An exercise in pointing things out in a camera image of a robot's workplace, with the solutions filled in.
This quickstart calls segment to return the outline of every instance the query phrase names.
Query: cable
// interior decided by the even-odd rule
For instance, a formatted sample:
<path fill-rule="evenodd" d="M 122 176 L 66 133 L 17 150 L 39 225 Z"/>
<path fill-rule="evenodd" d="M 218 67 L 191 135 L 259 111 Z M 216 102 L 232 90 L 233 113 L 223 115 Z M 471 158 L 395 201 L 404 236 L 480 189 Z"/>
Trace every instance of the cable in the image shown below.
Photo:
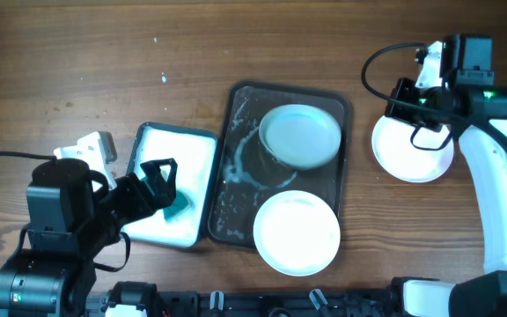
<path fill-rule="evenodd" d="M 363 86 L 365 87 L 365 89 L 367 89 L 370 93 L 374 94 L 375 96 L 377 96 L 377 97 L 379 97 L 379 98 L 381 98 L 383 100 L 386 100 L 386 101 L 388 101 L 390 103 L 393 103 L 393 104 L 395 104 L 397 106 L 405 107 L 407 109 L 416 110 L 416 111 L 422 112 L 422 113 L 445 115 L 448 118 L 451 118 L 453 120 L 463 122 L 463 123 L 465 123 L 465 124 L 467 124 L 469 126 L 474 126 L 477 129 L 479 129 L 480 131 L 486 133 L 493 140 L 495 140 L 496 143 L 498 145 L 500 145 L 500 147 L 503 148 L 504 152 L 507 155 L 507 146 L 505 146 L 505 144 L 503 143 L 502 139 L 500 137 L 498 137 L 498 135 L 496 133 L 496 131 L 497 131 L 496 128 L 488 129 L 488 128 L 483 127 L 483 126 L 479 126 L 479 125 L 475 124 L 473 121 L 471 121 L 469 118 L 467 118 L 465 116 L 462 116 L 462 115 L 453 114 L 453 113 L 447 113 L 445 111 L 441 111 L 441 110 L 438 110 L 438 109 L 432 109 L 432 108 L 422 107 L 422 106 L 418 106 L 418 105 L 411 104 L 411 103 L 408 103 L 408 102 L 404 102 L 404 101 L 393 99 L 393 98 L 385 95 L 384 93 L 375 90 L 373 87 L 371 87 L 369 85 L 369 83 L 367 82 L 367 68 L 369 68 L 369 65 L 371 64 L 371 62 L 375 58 L 379 57 L 380 55 L 383 55 L 386 52 L 389 52 L 389 51 L 392 51 L 392 50 L 395 50 L 395 49 L 400 49 L 400 48 L 416 48 L 416 47 L 428 49 L 428 47 L 424 43 L 418 43 L 418 42 L 401 43 L 401 44 L 396 44 L 396 45 L 389 46 L 387 48 L 382 48 L 379 51 L 377 51 L 375 54 L 371 55 L 371 57 L 369 57 L 369 59 L 367 60 L 367 62 L 365 62 L 363 68 L 361 69 L 361 82 L 363 83 Z"/>
<path fill-rule="evenodd" d="M 7 259 L 7 261 L 5 262 L 4 266 L 6 266 L 7 263 L 11 262 L 11 260 L 13 260 L 14 258 L 16 258 L 21 253 L 21 250 L 23 249 L 23 245 L 25 244 L 26 232 L 28 231 L 28 229 L 30 229 L 30 227 L 31 227 L 31 223 L 23 225 L 23 227 L 21 228 L 20 233 L 18 234 L 17 248 L 15 248 L 15 251 L 13 251 L 13 254 L 11 254 L 11 256 L 9 257 L 9 259 Z"/>
<path fill-rule="evenodd" d="M 46 159 L 55 161 L 57 157 L 54 155 L 38 155 L 38 154 L 30 154 L 23 152 L 15 152 L 15 151 L 0 151 L 0 157 L 13 157 L 13 158 L 23 158 L 23 159 Z"/>
<path fill-rule="evenodd" d="M 129 261 L 129 257 L 130 257 L 130 237 L 125 232 L 121 232 L 120 235 L 124 239 L 124 244 L 126 247 L 126 253 L 124 254 L 124 264 L 122 264 L 122 266 L 120 266 L 118 268 L 114 268 L 114 267 L 111 267 L 111 266 L 108 266 L 105 264 L 95 263 L 95 269 L 100 269 L 100 270 L 104 270 L 105 272 L 113 272 L 114 273 L 114 272 L 120 271 L 121 269 L 123 269 L 127 265 L 127 262 Z"/>

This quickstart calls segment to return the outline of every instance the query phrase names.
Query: plastic tray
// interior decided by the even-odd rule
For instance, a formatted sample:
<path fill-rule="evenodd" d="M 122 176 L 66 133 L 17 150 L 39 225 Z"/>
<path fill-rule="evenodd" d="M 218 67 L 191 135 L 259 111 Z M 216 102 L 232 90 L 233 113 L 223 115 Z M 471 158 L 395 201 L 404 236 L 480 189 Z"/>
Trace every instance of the plastic tray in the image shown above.
<path fill-rule="evenodd" d="M 211 193 L 214 185 L 214 175 L 217 174 L 218 166 L 217 136 L 210 131 L 200 129 L 190 129 L 163 123 L 146 122 L 140 126 L 136 134 L 136 140 L 130 156 L 127 173 L 135 172 L 136 175 L 139 175 L 140 168 L 136 165 L 139 160 L 140 153 L 138 152 L 138 149 L 143 151 L 140 145 L 143 142 L 143 135 L 147 129 L 171 132 L 170 135 L 175 134 L 179 136 L 177 139 L 178 141 L 174 141 L 176 139 L 172 139 L 172 141 L 170 141 L 168 137 L 162 139 L 161 142 L 154 144 L 156 147 L 163 146 L 164 148 L 158 149 L 157 151 L 161 154 L 158 154 L 158 156 L 153 159 L 174 158 L 179 165 L 176 176 L 177 187 L 179 188 L 181 183 L 186 183 L 187 185 L 183 186 L 182 190 L 184 190 L 187 194 L 194 193 L 194 195 L 190 195 L 193 203 L 201 204 L 202 207 L 200 208 L 199 205 L 197 205 L 197 210 L 195 210 L 195 212 L 192 210 L 184 211 L 184 214 L 177 216 L 169 223 L 165 222 L 163 214 L 156 214 L 146 219 L 142 219 L 137 223 L 123 227 L 123 231 L 127 232 L 130 237 L 135 240 L 145 240 L 173 247 L 191 247 L 201 236 L 201 228 L 204 227 L 204 220 L 206 219 L 205 215 L 209 212 L 210 204 L 212 202 Z M 181 137 L 187 137 L 187 135 L 199 136 L 203 140 L 214 140 L 214 148 L 212 148 L 212 152 L 210 152 L 210 146 L 206 149 L 204 146 L 201 147 L 200 145 L 196 145 L 196 143 L 194 143 L 196 140 L 194 141 L 193 138 L 186 138 L 185 140 L 190 140 L 189 142 L 195 144 L 195 146 L 186 146 Z M 204 158 L 201 157 L 202 152 L 199 149 L 204 151 Z M 204 170 L 199 167 L 201 164 L 205 165 Z M 184 177 L 184 173 L 190 170 L 193 172 L 190 172 L 188 177 Z M 203 173 L 206 174 L 204 174 L 202 178 L 199 177 L 198 180 L 206 180 L 206 184 L 199 181 L 189 184 L 189 177 L 196 177 L 197 175 L 202 175 Z"/>
<path fill-rule="evenodd" d="M 295 171 L 263 147 L 257 129 L 274 107 L 304 104 L 329 112 L 342 128 L 338 154 L 324 166 Z M 206 232 L 215 242 L 254 247 L 258 209 L 272 195 L 304 190 L 322 198 L 339 217 L 347 161 L 351 105 L 334 92 L 245 81 L 232 87 L 221 132 L 220 165 Z"/>

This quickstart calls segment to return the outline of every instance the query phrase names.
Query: white plastic part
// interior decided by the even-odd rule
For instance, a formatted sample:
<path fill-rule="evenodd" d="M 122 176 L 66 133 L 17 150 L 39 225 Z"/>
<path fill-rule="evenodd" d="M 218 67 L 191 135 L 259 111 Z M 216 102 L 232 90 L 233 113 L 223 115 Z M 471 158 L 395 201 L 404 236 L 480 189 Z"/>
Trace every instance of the white plastic part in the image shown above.
<path fill-rule="evenodd" d="M 105 312 L 105 317 L 147 317 L 148 313 L 143 309 L 139 311 L 136 306 L 119 304 L 114 308 L 109 307 Z"/>
<path fill-rule="evenodd" d="M 439 67 L 441 65 L 442 49 L 443 44 L 440 41 L 436 41 L 428 47 L 428 54 L 423 60 L 422 71 L 415 82 L 416 88 L 427 89 L 441 86 Z"/>
<path fill-rule="evenodd" d="M 263 260 L 290 276 L 323 270 L 338 252 L 340 235 L 327 203 L 300 190 L 269 198 L 253 222 L 253 240 Z"/>
<path fill-rule="evenodd" d="M 59 159 L 81 159 L 89 165 L 93 171 L 102 173 L 107 178 L 109 188 L 116 188 L 114 177 L 107 166 L 107 157 L 113 153 L 107 153 L 107 149 L 112 149 L 114 146 L 109 144 L 105 146 L 105 142 L 109 142 L 104 138 L 106 132 L 93 132 L 77 140 L 77 145 L 65 148 L 58 148 L 54 150 L 54 155 Z M 93 182 L 93 191 L 99 189 L 101 185 L 98 182 Z"/>
<path fill-rule="evenodd" d="M 416 317 L 449 317 L 449 297 L 455 284 L 411 280 L 402 287 L 404 310 Z"/>
<path fill-rule="evenodd" d="M 507 136 L 507 120 L 490 123 Z M 469 127 L 459 138 L 473 175 L 484 231 L 484 273 L 507 270 L 507 156 L 486 133 Z"/>
<path fill-rule="evenodd" d="M 340 148 L 342 131 L 334 117 L 317 107 L 285 105 L 260 123 L 260 140 L 285 165 L 306 170 L 326 164 Z"/>
<path fill-rule="evenodd" d="M 441 176 L 453 161 L 454 145 L 451 140 L 443 150 L 424 151 L 416 149 L 410 143 L 414 127 L 398 120 L 381 117 L 371 136 L 371 145 L 375 158 L 392 176 L 409 182 L 433 181 Z M 437 148 L 449 135 L 449 129 L 443 126 L 436 133 L 420 129 L 415 136 L 415 145 L 425 148 Z"/>
<path fill-rule="evenodd" d="M 122 230 L 134 240 L 174 247 L 193 246 L 199 236 L 216 147 L 217 142 L 211 137 L 145 128 L 136 148 L 134 173 L 142 179 L 145 175 L 140 163 L 175 159 L 178 166 L 175 186 L 189 198 L 191 206 L 169 222 L 165 221 L 164 212 L 158 210 L 153 216 L 125 225 Z"/>

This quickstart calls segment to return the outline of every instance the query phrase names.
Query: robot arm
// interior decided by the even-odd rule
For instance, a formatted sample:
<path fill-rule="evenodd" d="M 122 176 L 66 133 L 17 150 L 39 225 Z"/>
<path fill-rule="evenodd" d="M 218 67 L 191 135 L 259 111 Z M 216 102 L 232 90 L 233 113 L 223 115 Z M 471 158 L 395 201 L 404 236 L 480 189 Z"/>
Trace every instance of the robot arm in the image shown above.
<path fill-rule="evenodd" d="M 507 136 L 507 120 L 490 124 Z M 476 127 L 459 138 L 473 175 L 484 231 L 484 272 L 507 270 L 507 156 L 503 148 Z"/>
<path fill-rule="evenodd" d="M 448 37 L 417 50 L 417 83 L 400 79 L 387 99 L 386 116 L 416 132 L 452 126 L 449 137 L 459 141 L 473 176 L 484 231 L 486 275 L 457 285 L 408 279 L 400 305 L 414 316 L 507 315 L 507 87 L 493 85 L 490 58 L 490 38 Z M 369 89 L 364 73 L 362 79 Z"/>

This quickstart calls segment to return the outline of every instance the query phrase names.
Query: black tray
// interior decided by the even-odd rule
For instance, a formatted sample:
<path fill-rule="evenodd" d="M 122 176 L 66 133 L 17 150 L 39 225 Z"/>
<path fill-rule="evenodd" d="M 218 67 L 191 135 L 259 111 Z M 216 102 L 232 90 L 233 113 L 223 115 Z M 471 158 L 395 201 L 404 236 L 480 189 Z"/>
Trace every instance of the black tray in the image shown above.
<path fill-rule="evenodd" d="M 329 163 L 308 171 L 295 171 L 267 153 L 257 127 L 269 110 L 287 104 L 318 107 L 338 121 L 342 141 L 338 154 Z M 258 209 L 271 196 L 287 190 L 317 195 L 339 217 L 351 113 L 348 101 L 334 92 L 253 81 L 234 85 L 218 147 L 220 166 L 206 224 L 209 238 L 220 243 L 255 247 L 252 231 Z"/>

